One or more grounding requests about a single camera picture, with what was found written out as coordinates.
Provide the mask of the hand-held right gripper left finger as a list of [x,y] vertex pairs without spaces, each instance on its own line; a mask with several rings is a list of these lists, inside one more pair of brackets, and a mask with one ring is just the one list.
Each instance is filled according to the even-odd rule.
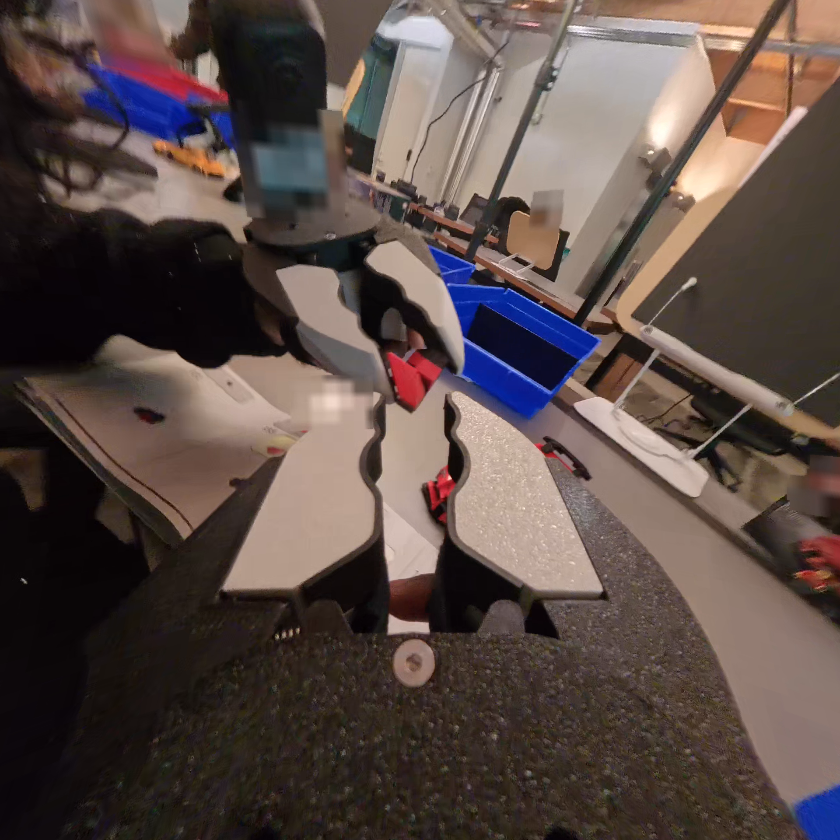
[[218,509],[237,529],[220,602],[335,602],[373,612],[387,583],[382,495],[385,399],[353,395],[335,426],[314,427],[265,462]]

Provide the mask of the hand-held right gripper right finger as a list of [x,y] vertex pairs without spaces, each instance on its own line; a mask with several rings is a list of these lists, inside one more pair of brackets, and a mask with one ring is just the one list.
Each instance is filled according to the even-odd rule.
[[600,601],[604,585],[534,443],[462,392],[446,395],[444,433],[456,479],[440,552],[446,610]]

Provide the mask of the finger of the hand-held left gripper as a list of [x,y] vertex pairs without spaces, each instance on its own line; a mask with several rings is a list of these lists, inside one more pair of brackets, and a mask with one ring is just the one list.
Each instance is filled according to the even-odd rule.
[[317,366],[394,403],[382,349],[343,301],[340,276],[331,268],[297,264],[278,269],[276,278],[301,347]]
[[442,278],[398,240],[373,245],[360,275],[363,331],[383,340],[382,324],[394,311],[407,330],[418,333],[437,362],[461,374],[465,342],[455,305]]

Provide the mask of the red lego car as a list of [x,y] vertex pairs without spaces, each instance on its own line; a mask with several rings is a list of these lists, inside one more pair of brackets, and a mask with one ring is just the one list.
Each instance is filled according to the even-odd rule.
[[[583,481],[592,480],[592,473],[585,463],[574,455],[570,449],[551,436],[543,436],[542,442],[535,444],[546,459],[559,460],[564,467],[576,478]],[[444,466],[436,477],[421,487],[426,507],[432,519],[440,526],[447,524],[448,497],[456,486],[456,479],[452,477],[449,468]]]

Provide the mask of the black red lego block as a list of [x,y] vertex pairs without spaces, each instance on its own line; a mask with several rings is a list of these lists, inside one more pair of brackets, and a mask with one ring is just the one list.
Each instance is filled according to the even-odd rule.
[[420,407],[444,369],[431,350],[413,350],[404,356],[388,351],[384,364],[395,404],[409,413]]

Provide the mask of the person's left forearm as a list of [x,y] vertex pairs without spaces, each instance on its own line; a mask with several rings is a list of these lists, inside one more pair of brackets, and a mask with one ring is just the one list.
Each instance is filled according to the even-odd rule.
[[119,335],[212,369],[285,354],[281,331],[264,328],[243,249],[222,225],[50,204],[2,222],[4,373],[79,366]]

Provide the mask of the lego instruction booklet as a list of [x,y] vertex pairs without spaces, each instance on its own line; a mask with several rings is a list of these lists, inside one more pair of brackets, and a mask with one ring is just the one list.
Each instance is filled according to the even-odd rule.
[[123,337],[81,370],[31,375],[15,387],[23,404],[170,547],[303,434],[228,365],[201,369]]

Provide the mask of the lego set box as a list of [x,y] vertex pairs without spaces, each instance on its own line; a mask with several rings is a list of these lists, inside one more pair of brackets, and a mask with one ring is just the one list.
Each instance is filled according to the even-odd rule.
[[799,512],[783,497],[748,520],[742,530],[796,594],[838,602],[838,535],[822,521]]

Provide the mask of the wooden back chair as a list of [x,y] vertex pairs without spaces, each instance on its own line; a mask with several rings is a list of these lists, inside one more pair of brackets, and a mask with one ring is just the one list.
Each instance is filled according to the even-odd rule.
[[511,213],[500,264],[518,277],[526,271],[555,282],[570,233],[563,228],[564,190],[536,192],[528,211]]

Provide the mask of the white stand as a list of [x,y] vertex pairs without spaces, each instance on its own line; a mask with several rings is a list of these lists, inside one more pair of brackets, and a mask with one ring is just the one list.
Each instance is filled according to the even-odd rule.
[[[789,418],[801,403],[838,383],[839,376],[835,372],[809,391],[790,398],[730,370],[655,326],[656,320],[677,299],[687,296],[697,283],[696,276],[686,279],[643,324],[639,339],[651,349],[651,353],[619,396],[613,401],[592,396],[574,406],[590,425],[658,478],[692,499],[700,496],[708,482],[707,470],[700,464],[702,461],[708,463],[717,482],[730,492],[736,492],[742,485],[740,474],[719,454],[720,443],[772,458],[785,453],[784,446],[761,434],[750,422],[751,414]],[[656,427],[654,420],[644,421],[625,409],[634,387],[661,356],[708,383],[707,395],[687,394],[691,407],[709,431],[707,437],[691,437],[676,432],[667,424]]]

